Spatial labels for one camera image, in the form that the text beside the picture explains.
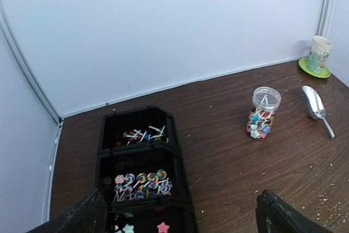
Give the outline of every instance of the wooden table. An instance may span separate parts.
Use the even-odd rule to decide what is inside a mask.
[[[308,117],[302,85],[315,88],[335,132]],[[253,90],[282,95],[272,132],[245,133]],[[101,117],[157,105],[176,116],[200,232],[257,232],[257,195],[271,189],[308,218],[349,232],[349,89],[316,79],[297,62],[192,83],[85,112],[64,121],[53,180],[52,218],[94,187]]]

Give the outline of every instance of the white wall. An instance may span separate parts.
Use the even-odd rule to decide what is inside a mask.
[[[0,38],[0,232],[46,221],[48,166],[57,127],[29,90]]]
[[[328,57],[328,67],[349,86],[349,0],[335,0],[330,22],[329,38],[333,48]]]
[[[320,0],[3,0],[61,115],[305,56]]]

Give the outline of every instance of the green saucer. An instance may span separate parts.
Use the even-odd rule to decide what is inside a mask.
[[[327,67],[324,67],[322,69],[321,73],[314,73],[313,71],[310,71],[309,68],[307,67],[308,65],[308,58],[302,58],[300,61],[298,61],[298,64],[300,66],[300,68],[302,68],[305,72],[307,72],[309,75],[312,75],[314,77],[319,77],[320,79],[326,79],[329,76],[331,76],[331,72],[329,71],[329,69]]]

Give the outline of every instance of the scoop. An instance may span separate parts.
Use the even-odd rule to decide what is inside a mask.
[[[323,120],[329,137],[331,139],[334,138],[335,137],[334,132],[331,126],[328,124],[327,120],[325,119],[326,110],[322,104],[320,96],[313,88],[309,86],[303,86],[302,89],[308,102],[309,114],[311,118],[314,120],[318,120],[318,119]]]

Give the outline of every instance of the patterned cup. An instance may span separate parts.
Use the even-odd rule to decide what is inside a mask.
[[[317,74],[322,72],[332,46],[331,40],[320,35],[313,36],[308,58],[308,68],[310,71]]]

